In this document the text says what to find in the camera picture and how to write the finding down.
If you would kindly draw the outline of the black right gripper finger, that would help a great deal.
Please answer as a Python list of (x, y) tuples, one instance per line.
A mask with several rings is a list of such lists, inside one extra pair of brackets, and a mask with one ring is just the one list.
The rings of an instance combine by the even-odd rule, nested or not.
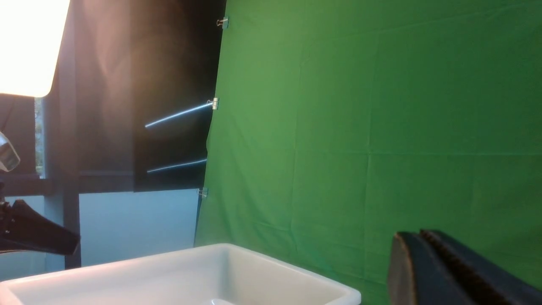
[(392, 305), (540, 305), (542, 293), (439, 230), (393, 236)]

